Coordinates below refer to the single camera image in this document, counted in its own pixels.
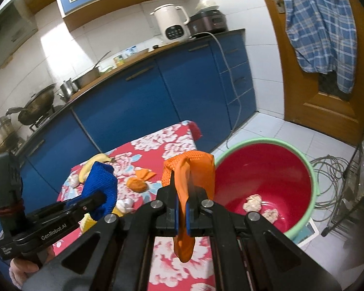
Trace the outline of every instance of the pot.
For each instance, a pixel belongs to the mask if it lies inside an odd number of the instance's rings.
[[[98,79],[100,75],[100,71],[97,68],[97,65],[104,59],[111,51],[108,51],[104,56],[101,57],[99,61],[94,65],[93,69],[86,72],[84,75],[80,76],[78,79],[75,79],[73,83],[78,87],[78,89],[84,88],[86,85],[92,83],[94,80]]]
[[[12,107],[7,110],[5,115],[20,112],[18,120],[20,123],[29,126],[34,124],[42,115],[47,113],[54,101],[54,87],[55,84],[51,84],[41,90],[39,93],[31,96],[30,101],[22,107]]]
[[[70,98],[73,96],[74,93],[78,92],[78,87],[76,84],[73,84],[71,79],[68,79],[67,81],[63,82],[60,86],[60,89],[63,93],[58,93],[58,95],[61,97],[61,99],[67,103]]]
[[[0,153],[11,150],[19,141],[11,119],[8,116],[0,117]]]

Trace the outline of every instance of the red floral tablecloth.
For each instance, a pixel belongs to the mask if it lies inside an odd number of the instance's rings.
[[[157,190],[162,187],[164,160],[189,150],[195,150],[194,140],[200,136],[201,133],[195,123],[183,121],[108,152],[107,154],[116,160],[112,165],[118,180],[117,198],[132,198],[135,209],[154,200]],[[73,167],[70,175],[78,174],[84,164]],[[127,188],[125,183],[129,177],[135,174],[135,170],[141,168],[151,169],[156,176],[147,182],[148,191],[138,194]],[[82,185],[71,188],[68,179],[59,194],[58,200],[60,201],[72,199],[82,192]],[[55,243],[55,254],[58,255],[62,252],[81,234],[81,230],[77,229]],[[155,239],[148,284],[149,291],[165,291],[170,288],[183,291],[214,291],[214,286],[212,252],[208,238],[196,239],[193,256],[187,263],[181,263],[175,255],[172,238],[157,237]]]

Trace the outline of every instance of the cooking pan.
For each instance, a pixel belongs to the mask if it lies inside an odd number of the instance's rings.
[[[75,79],[73,83],[78,87],[78,89],[84,88],[89,83],[93,82],[95,79],[100,77],[100,71],[97,65],[104,59],[111,51],[108,51],[104,56],[101,57],[99,61],[94,65],[93,69],[86,72],[84,75],[80,76],[78,79]]]
[[[31,96],[30,101],[28,101],[25,107],[9,108],[5,115],[20,112],[17,118],[20,123],[26,126],[34,124],[42,115],[47,113],[53,105],[54,87],[55,84],[47,86],[39,93]]]

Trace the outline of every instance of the red bucket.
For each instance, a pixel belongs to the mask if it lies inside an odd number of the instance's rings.
[[[216,162],[214,200],[228,211],[245,215],[250,195],[262,197],[262,214],[277,209],[277,229],[292,238],[309,221],[317,187],[311,165],[286,142],[253,139],[234,146]]]

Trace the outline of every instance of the blue plaid shirt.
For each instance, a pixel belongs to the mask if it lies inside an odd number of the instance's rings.
[[[357,55],[356,26],[349,0],[284,0],[286,32],[305,72],[337,72],[350,93]]]

